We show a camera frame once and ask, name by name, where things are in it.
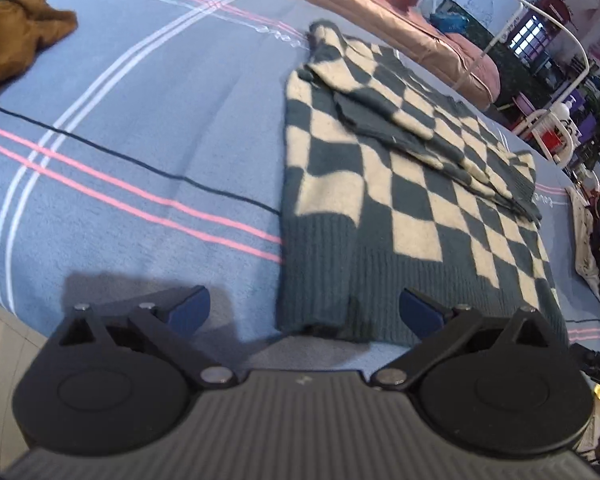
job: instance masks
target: ribbed hem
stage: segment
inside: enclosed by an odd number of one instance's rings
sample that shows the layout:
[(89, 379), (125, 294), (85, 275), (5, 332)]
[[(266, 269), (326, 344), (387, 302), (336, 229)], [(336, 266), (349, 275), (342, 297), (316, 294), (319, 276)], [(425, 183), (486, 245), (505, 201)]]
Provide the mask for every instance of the ribbed hem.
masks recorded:
[(285, 265), (277, 327), (298, 332), (310, 326), (339, 329), (347, 319), (356, 227), (336, 214), (282, 222)]
[[(326, 242), (330, 235), (331, 240), (335, 240), (333, 236), (342, 229), (333, 225), (333, 217), (307, 220), (294, 226), (297, 236), (307, 236), (304, 240), (317, 241), (309, 236), (318, 231), (323, 237), (321, 241)], [(352, 224), (349, 224), (347, 234), (338, 235), (339, 243), (347, 243), (351, 229)], [(325, 253), (315, 251), (329, 246), (327, 243), (314, 247), (313, 251), (305, 249), (301, 255), (293, 255), (293, 260), (287, 259), (286, 268), (292, 273), (286, 273), (278, 307), (279, 329), (283, 332), (328, 326), (337, 329), (338, 338), (346, 340), (411, 346), (419, 339), (402, 322), (399, 313), (400, 294), (407, 287), (449, 308), (459, 303), (471, 305), (488, 317), (510, 317), (522, 306), (519, 300), (505, 297), (486, 279), (469, 274), (465, 269), (364, 247), (349, 254), (343, 245), (334, 244), (331, 247), (337, 246), (337, 252), (344, 258), (338, 264), (335, 252), (327, 250), (330, 256), (323, 258)], [(296, 267), (300, 261), (298, 256), (302, 258), (303, 267)], [(543, 305), (542, 313), (558, 338), (567, 341), (564, 319), (555, 301), (543, 296), (545, 303), (551, 304)]]

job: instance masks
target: tile floor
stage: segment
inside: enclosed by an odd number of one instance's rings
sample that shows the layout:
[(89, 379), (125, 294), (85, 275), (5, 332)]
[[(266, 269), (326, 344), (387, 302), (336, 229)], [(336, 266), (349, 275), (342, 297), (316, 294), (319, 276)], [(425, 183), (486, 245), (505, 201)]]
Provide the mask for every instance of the tile floor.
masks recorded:
[(0, 307), (0, 470), (27, 449), (13, 418), (11, 396), (45, 341), (44, 336)]

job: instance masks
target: blue blanket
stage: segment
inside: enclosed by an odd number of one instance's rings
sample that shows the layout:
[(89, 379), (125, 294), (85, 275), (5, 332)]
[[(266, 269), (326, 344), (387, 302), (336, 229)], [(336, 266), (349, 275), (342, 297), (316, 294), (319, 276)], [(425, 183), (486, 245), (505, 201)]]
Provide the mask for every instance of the blue blanket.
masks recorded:
[[(377, 38), (301, 0), (49, 3), (75, 10), (77, 31), (0, 95), (26, 117), (0, 112), (1, 305), (48, 335), (76, 303), (200, 284), (212, 309), (194, 344), (231, 367), (370, 371), (404, 352), (274, 328), (286, 79), (317, 18)], [(538, 158), (560, 304), (593, 320), (569, 323), (572, 338), (600, 348), (600, 308), (565, 241), (568, 179)]]

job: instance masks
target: checkered sweater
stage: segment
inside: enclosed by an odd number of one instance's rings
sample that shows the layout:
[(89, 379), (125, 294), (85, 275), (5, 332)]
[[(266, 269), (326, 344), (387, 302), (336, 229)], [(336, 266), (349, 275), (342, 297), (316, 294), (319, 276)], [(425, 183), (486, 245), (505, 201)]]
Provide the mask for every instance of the checkered sweater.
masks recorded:
[(390, 48), (330, 22), (310, 39), (286, 88), (279, 329), (413, 344), (398, 314), (409, 287), (488, 316), (531, 305), (566, 341), (531, 154), (509, 153)]

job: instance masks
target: bed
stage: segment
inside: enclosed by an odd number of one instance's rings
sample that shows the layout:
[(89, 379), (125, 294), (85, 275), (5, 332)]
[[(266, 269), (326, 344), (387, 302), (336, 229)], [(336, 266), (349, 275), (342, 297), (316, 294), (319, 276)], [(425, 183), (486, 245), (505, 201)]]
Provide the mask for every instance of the bed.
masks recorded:
[[(236, 370), (369, 372), (405, 351), (274, 328), (284, 87), (306, 60), (303, 31), (327, 18), (377, 38), (302, 0), (49, 2), (77, 12), (77, 31), (0, 95), (10, 112), (0, 111), (4, 308), (49, 335), (77, 303), (205, 285), (211, 313), (192, 342)], [(525, 148), (484, 120), (510, 149)], [(570, 338), (600, 350), (600, 306), (573, 269), (570, 182), (541, 155), (536, 166)]]

